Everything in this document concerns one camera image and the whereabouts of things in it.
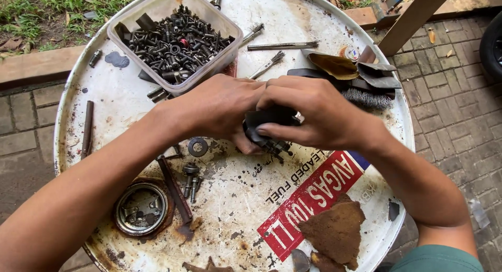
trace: metal drum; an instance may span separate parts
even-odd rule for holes
[[[249,32],[248,27],[253,22],[265,24],[263,34],[251,44],[319,39],[317,50],[331,55],[337,55],[343,46],[362,51],[366,45],[371,45],[380,63],[388,63],[371,38],[325,0],[223,0],[221,11],[241,27],[244,34]],[[80,160],[86,101],[94,101],[93,152],[122,134],[154,107],[146,95],[157,85],[137,78],[140,68],[133,62],[118,68],[105,62],[103,57],[95,68],[88,65],[98,49],[104,56],[113,51],[124,55],[107,39],[106,27],[104,25],[88,44],[66,83],[55,130],[56,173]],[[250,52],[242,47],[237,76],[248,77],[275,53]],[[285,75],[289,69],[308,66],[299,50],[286,50],[285,53],[284,61],[260,79],[275,78]],[[414,150],[410,112],[401,90],[396,91],[392,109],[375,114],[394,137]],[[293,155],[283,154],[285,161],[280,164],[269,154],[245,156],[228,141],[205,140],[208,150],[204,155],[191,156],[187,148],[189,140],[186,140],[180,143],[184,158],[170,160],[179,182],[186,180],[182,169],[191,160],[200,167],[200,175],[204,178],[196,203],[189,203],[194,218],[202,218],[193,238],[187,240],[176,230],[181,218],[177,210],[174,215],[169,212],[172,211],[170,197],[164,205],[154,202],[155,198],[146,197],[143,200],[150,205],[148,212],[154,215],[150,223],[164,217],[155,215],[156,210],[166,211],[166,221],[158,228],[158,234],[155,238],[126,235],[116,225],[117,212],[110,212],[84,246],[101,270],[185,271],[181,267],[183,262],[205,267],[211,256],[217,266],[230,265],[236,271],[292,271],[292,260],[288,257],[291,250],[299,248],[308,254],[312,249],[296,224],[329,208],[344,191],[361,202],[366,216],[361,227],[357,271],[375,269],[395,240],[405,217],[404,207],[376,169],[358,153],[326,152],[293,144],[290,148]],[[166,155],[173,153],[169,149]],[[155,161],[135,183],[144,181],[145,177],[162,177]],[[400,205],[400,214],[394,221],[388,219],[390,200]],[[126,211],[125,214],[131,216],[134,212]]]

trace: forearm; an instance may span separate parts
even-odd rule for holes
[[[57,270],[84,243],[131,181],[186,131],[155,108],[105,147],[62,173],[0,226],[0,267]]]
[[[386,179],[417,223],[440,227],[470,224],[464,198],[447,176],[386,130],[378,136],[362,154]]]

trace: plastic container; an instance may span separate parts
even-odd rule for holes
[[[196,71],[186,81],[179,85],[171,85],[164,80],[160,75],[153,71],[145,64],[137,55],[134,54],[119,38],[115,27],[119,22],[122,22],[129,31],[134,31],[140,28],[136,20],[145,12],[154,21],[160,21],[173,13],[173,9],[178,8],[180,4],[188,6],[188,8],[201,19],[210,23],[216,31],[221,31],[221,35],[226,38],[231,35],[235,38],[228,47],[221,51],[215,58]],[[207,80],[211,76],[221,72],[227,67],[236,57],[239,46],[242,44],[242,30],[229,18],[218,11],[207,0],[145,0],[144,2],[132,7],[126,13],[117,16],[115,20],[108,26],[108,36],[110,39],[121,48],[124,53],[130,57],[142,70],[148,73],[157,83],[164,89],[173,94],[180,96],[195,88],[199,83]]]

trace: tire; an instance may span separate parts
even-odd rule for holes
[[[502,43],[497,45],[497,40],[502,40],[502,12],[490,22],[480,43],[480,58],[484,69],[497,82],[500,82],[502,81],[502,65],[495,57],[494,51],[499,50],[502,55]]]

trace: red label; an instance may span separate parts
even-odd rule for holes
[[[329,209],[361,176],[349,153],[335,151],[261,224],[258,233],[284,261],[304,239],[297,224]]]

